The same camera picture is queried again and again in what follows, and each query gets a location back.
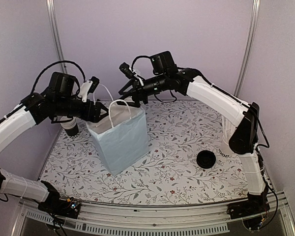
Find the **white paper bag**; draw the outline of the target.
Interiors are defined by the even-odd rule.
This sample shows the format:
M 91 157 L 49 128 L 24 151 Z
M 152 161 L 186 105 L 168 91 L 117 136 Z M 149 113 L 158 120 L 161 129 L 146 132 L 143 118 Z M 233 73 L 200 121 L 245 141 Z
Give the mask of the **white paper bag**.
M 117 175 L 148 153 L 146 113 L 131 107 L 127 100 L 111 100 L 108 115 L 86 127 L 101 163 L 109 173 Z

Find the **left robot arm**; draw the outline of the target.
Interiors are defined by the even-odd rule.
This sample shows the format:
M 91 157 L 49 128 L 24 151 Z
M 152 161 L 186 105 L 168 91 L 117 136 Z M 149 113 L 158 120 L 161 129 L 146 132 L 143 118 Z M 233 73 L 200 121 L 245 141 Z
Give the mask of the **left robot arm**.
M 77 78 L 68 74 L 54 72 L 48 87 L 42 93 L 31 92 L 6 116 L 0 120 L 0 153 L 17 137 L 49 118 L 63 128 L 78 133 L 76 119 L 99 122 L 108 114 L 101 102 L 92 102 L 88 94 L 99 85 L 99 79 L 78 85 L 76 94 L 73 87 Z M 0 194 L 9 194 L 20 198 L 33 199 L 44 203 L 52 213 L 60 213 L 63 202 L 59 192 L 48 182 L 32 181 L 11 174 L 0 168 Z

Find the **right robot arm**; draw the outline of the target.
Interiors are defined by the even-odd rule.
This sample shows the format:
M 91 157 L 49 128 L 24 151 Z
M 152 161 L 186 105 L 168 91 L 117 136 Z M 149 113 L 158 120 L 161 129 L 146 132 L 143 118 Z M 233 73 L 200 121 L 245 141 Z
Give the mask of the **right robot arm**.
M 231 151 L 242 162 L 248 193 L 254 195 L 244 204 L 248 214 L 255 214 L 263 205 L 260 197 L 267 192 L 263 179 L 263 166 L 258 143 L 259 106 L 255 102 L 244 102 L 210 82 L 198 69 L 178 67 L 169 51 L 149 56 L 154 77 L 144 79 L 135 72 L 133 65 L 122 63 L 120 71 L 128 82 L 120 90 L 121 99 L 131 97 L 130 106 L 139 107 L 148 103 L 148 97 L 166 90 L 174 90 L 205 103 L 219 112 L 235 130 L 229 138 Z

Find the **stack of black cups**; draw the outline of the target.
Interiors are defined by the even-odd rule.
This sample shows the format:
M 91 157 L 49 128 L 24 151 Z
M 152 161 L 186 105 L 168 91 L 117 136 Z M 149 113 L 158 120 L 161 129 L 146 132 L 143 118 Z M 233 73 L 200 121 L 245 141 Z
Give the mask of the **stack of black cups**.
M 76 138 L 79 135 L 79 128 L 75 118 L 62 118 L 60 120 L 62 128 L 70 138 Z

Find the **floral table mat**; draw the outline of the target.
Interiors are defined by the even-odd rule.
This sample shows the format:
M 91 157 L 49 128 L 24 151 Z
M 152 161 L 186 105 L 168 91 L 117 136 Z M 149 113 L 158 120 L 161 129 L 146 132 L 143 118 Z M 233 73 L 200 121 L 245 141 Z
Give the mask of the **floral table mat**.
M 151 101 L 144 109 L 149 152 L 134 165 L 111 175 L 81 121 L 77 138 L 60 134 L 40 178 L 63 197 L 112 204 L 191 205 L 246 197 L 240 160 L 219 153 L 219 113 L 199 101 Z M 215 154 L 212 168 L 197 164 L 202 150 Z

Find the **stack of black lids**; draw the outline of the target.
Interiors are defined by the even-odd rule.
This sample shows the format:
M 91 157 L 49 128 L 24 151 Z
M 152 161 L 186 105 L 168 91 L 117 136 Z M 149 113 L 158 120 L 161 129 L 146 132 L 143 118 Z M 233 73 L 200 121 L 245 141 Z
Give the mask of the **stack of black lids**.
M 197 164 L 203 169 L 212 168 L 216 162 L 216 156 L 212 151 L 202 150 L 196 158 Z

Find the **white cup holding straws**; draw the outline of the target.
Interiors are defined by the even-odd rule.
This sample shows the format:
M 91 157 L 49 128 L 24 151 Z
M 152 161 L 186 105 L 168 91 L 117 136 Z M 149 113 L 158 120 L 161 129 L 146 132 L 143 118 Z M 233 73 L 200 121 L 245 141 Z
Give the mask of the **white cup holding straws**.
M 233 151 L 230 149 L 229 144 L 224 139 L 222 139 L 221 141 L 219 153 L 222 157 L 225 158 L 231 157 L 233 154 Z

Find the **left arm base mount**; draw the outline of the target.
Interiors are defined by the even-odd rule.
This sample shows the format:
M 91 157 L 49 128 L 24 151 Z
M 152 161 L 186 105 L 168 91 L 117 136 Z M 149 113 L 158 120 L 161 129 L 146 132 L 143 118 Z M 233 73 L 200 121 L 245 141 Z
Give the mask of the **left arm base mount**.
M 58 195 L 49 195 L 44 202 L 39 202 L 38 209 L 53 215 L 77 219 L 81 202 L 73 197 L 62 200 Z

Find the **left aluminium frame post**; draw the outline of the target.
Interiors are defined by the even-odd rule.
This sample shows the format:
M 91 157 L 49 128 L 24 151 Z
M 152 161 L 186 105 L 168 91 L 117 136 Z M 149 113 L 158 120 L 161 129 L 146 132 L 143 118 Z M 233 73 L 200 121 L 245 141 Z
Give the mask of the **left aluminium frame post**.
M 52 33 L 52 37 L 53 37 L 53 41 L 55 45 L 56 54 L 57 54 L 58 60 L 64 60 L 54 1 L 46 0 L 46 5 L 47 5 L 47 13 L 48 13 L 48 18 L 49 18 L 49 23 L 50 23 L 51 33 Z

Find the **aluminium frame post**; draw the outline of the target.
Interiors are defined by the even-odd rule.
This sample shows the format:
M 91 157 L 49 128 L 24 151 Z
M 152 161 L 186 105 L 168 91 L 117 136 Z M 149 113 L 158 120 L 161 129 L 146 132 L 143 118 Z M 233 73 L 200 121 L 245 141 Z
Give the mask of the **aluminium frame post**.
M 250 25 L 248 28 L 248 35 L 246 40 L 246 46 L 243 54 L 243 59 L 241 63 L 241 67 L 238 74 L 237 83 L 234 90 L 234 96 L 239 97 L 241 89 L 243 87 L 246 71 L 249 64 L 249 59 L 251 55 L 251 51 L 253 48 L 253 42 L 255 38 L 256 28 L 258 25 L 258 17 L 260 11 L 260 0 L 253 0 L 252 1 L 252 9 L 251 9 L 251 17 L 250 17 Z
M 47 13 L 48 13 L 48 18 L 49 18 L 49 23 L 50 23 L 51 33 L 52 33 L 52 37 L 53 37 L 53 41 L 55 45 L 56 54 L 57 54 L 58 60 L 64 60 L 54 1 L 46 0 L 46 5 L 47 5 Z

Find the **front aluminium rail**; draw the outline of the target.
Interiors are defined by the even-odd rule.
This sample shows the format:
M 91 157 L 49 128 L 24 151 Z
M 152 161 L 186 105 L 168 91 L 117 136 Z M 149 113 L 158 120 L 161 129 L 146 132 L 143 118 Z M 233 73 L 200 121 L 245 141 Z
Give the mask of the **front aluminium rail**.
M 295 236 L 295 222 L 284 192 L 269 194 L 265 227 L 246 228 L 256 215 L 232 219 L 227 202 L 184 206 L 127 206 L 83 202 L 76 219 L 62 227 L 33 202 L 22 200 L 14 236 Z

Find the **right aluminium frame post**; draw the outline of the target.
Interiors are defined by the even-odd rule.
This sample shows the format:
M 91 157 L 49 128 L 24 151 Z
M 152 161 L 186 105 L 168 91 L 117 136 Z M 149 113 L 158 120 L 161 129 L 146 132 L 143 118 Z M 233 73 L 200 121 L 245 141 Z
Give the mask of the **right aluminium frame post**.
M 253 42 L 255 38 L 256 28 L 258 25 L 258 17 L 260 11 L 260 0 L 253 0 L 252 1 L 252 9 L 251 9 L 251 17 L 250 17 L 250 25 L 248 28 L 248 35 L 246 40 L 246 46 L 243 54 L 243 59 L 241 63 L 241 67 L 238 74 L 237 83 L 234 90 L 234 96 L 239 97 L 241 89 L 243 87 L 246 71 L 249 64 L 249 59 L 251 55 L 251 51 L 253 48 Z

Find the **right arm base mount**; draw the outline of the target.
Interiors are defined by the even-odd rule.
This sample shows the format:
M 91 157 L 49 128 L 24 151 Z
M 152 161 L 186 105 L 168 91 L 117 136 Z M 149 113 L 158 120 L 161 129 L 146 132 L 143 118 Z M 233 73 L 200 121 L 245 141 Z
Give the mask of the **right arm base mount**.
M 246 200 L 237 203 L 228 204 L 227 214 L 231 219 L 248 217 L 243 220 L 243 225 L 251 231 L 259 230 L 265 222 L 267 212 L 270 206 L 267 200 Z

